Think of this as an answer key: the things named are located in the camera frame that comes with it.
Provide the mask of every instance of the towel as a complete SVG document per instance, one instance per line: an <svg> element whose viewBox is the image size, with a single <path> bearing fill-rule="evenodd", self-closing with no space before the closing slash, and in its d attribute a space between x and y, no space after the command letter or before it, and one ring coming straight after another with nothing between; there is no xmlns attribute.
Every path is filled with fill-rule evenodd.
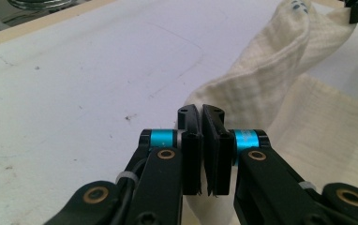
<svg viewBox="0 0 358 225"><path fill-rule="evenodd" d="M352 34L350 9L321 15L308 0L284 0L228 73L195 90L186 104L217 106L225 127L264 129L273 148L317 191L358 187L358 100L305 74ZM231 194L186 196L183 224L239 224ZM203 193L206 178L202 180Z"/></svg>

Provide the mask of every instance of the cloth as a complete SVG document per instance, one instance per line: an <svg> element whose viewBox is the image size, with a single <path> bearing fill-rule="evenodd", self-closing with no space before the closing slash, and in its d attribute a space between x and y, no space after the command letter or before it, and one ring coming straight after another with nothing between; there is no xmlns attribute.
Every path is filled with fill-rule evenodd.
<svg viewBox="0 0 358 225"><path fill-rule="evenodd" d="M266 130L275 150L316 185L358 187L358 101L304 74L352 34L350 10L319 14L307 0L284 0L230 71L195 90L186 104L217 106L226 128ZM184 224L238 224L231 195L186 196ZM206 193L206 179L202 179Z"/></svg>

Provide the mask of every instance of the white cloth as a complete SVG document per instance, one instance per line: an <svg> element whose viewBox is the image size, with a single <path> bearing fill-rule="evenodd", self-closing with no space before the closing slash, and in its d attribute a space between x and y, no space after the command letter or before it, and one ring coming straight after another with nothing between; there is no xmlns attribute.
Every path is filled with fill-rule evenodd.
<svg viewBox="0 0 358 225"><path fill-rule="evenodd" d="M186 104L223 109L226 128L266 130L275 150L319 191L333 182L358 187L358 102L303 74L349 38L349 16L348 8L320 15L310 1L284 0L231 70ZM238 224L235 178L233 168L227 197L187 196L183 223ZM203 193L206 186L203 178Z"/></svg>

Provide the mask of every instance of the blue band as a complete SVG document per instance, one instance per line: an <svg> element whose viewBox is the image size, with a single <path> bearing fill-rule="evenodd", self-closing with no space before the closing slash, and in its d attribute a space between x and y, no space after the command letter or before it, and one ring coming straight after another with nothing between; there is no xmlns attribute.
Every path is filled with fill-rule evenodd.
<svg viewBox="0 0 358 225"><path fill-rule="evenodd" d="M259 139L253 129L235 129L235 140L237 141L237 159L235 165L238 165L238 156L241 152L250 147L259 147Z"/></svg>
<svg viewBox="0 0 358 225"><path fill-rule="evenodd" d="M150 147L173 147L173 129L152 129Z"/></svg>

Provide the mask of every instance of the table surface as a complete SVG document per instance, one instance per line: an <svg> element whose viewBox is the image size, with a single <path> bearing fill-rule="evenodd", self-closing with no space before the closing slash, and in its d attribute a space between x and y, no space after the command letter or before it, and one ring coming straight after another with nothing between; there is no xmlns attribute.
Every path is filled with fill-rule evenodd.
<svg viewBox="0 0 358 225"><path fill-rule="evenodd" d="M141 131L173 128L278 1L92 4L0 35L0 224L41 224L82 185L114 181ZM358 99L358 27L309 73Z"/></svg>

